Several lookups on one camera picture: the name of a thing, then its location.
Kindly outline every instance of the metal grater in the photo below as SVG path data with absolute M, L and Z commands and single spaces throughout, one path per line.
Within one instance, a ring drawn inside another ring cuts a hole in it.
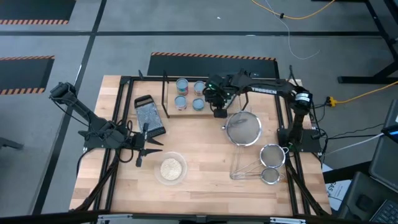
M 144 127 L 145 123 L 149 124 L 148 135 L 157 136 L 165 133 L 165 129 L 160 119 L 159 113 L 155 102 L 150 95 L 143 96 L 134 101 L 134 107 L 137 113 L 137 120 L 140 130 Z

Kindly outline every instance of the strainer handle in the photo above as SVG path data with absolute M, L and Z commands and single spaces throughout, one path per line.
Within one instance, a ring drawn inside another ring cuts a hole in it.
M 289 148 L 288 147 L 283 147 L 282 150 L 285 152 L 285 154 L 289 153 Z

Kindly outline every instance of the bowl of oats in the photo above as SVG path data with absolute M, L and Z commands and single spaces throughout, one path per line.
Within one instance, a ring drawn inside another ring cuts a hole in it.
M 181 183 L 187 174 L 187 162 L 176 152 L 166 152 L 155 163 L 155 177 L 164 185 Z

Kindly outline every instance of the black floor mat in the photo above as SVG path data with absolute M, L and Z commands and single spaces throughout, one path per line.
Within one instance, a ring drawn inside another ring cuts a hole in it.
M 147 75 L 207 77 L 208 75 L 234 75 L 244 69 L 253 78 L 279 78 L 275 58 L 212 54 L 183 54 L 153 52 Z
M 0 95 L 43 93 L 54 56 L 0 58 Z
M 0 0 L 0 25 L 68 24 L 75 0 Z

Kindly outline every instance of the white cable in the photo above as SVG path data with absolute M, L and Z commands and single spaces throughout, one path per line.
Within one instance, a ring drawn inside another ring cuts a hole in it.
M 330 155 L 330 154 L 332 154 L 332 153 L 341 151 L 341 150 L 343 150 L 343 149 L 347 149 L 347 148 L 349 148 L 349 147 L 353 147 L 353 146 L 357 146 L 357 145 L 359 145 L 359 144 L 366 143 L 366 142 L 371 141 L 371 140 L 373 140 L 373 139 L 376 139 L 376 138 L 378 138 L 378 137 L 380 137 L 380 136 L 382 136 L 382 135 L 384 135 L 384 134 L 383 134 L 383 133 L 380 133 L 380 134 L 378 134 L 377 136 L 373 136 L 373 137 L 371 137 L 371 138 L 369 138 L 369 139 L 367 139 L 367 140 L 365 140 L 365 141 L 361 141 L 361 142 L 358 142 L 358 143 L 355 143 L 355 144 L 352 144 L 352 145 L 349 145 L 349 146 L 346 146 L 346 147 L 342 147 L 341 149 L 337 149 L 337 150 L 335 150 L 335 151 L 333 151 L 333 152 L 326 153 L 325 156 L 328 156 L 328 155 Z
M 290 46 L 290 29 L 289 29 L 289 27 L 286 25 L 286 23 L 285 23 L 284 21 L 282 21 L 282 19 L 279 19 L 279 17 L 276 16 L 276 14 L 275 14 L 275 12 L 274 12 L 274 9 L 273 9 L 272 6 L 268 3 L 268 0 L 266 0 L 266 3 L 267 3 L 267 5 L 268 5 L 268 7 L 271 9 L 271 11 L 273 12 L 273 15 L 275 16 L 275 18 L 277 18 L 281 23 L 283 23 L 283 24 L 286 26 L 286 28 L 287 28 L 287 42 L 289 43 L 289 50 L 290 50 L 290 53 L 292 53 L 292 55 L 293 55 L 294 57 L 296 57 L 296 58 L 298 58 L 298 59 L 300 59 L 300 60 L 306 60 L 306 59 L 310 59 L 310 58 L 316 56 L 317 54 L 319 54 L 319 52 L 321 52 L 321 50 L 318 50 L 317 53 L 315 53 L 315 54 L 313 54 L 313 55 L 311 55 L 311 56 L 309 56 L 309 57 L 305 57 L 305 58 L 300 58 L 300 57 L 296 56 L 296 55 L 293 53 L 293 51 L 292 51 L 292 47 Z

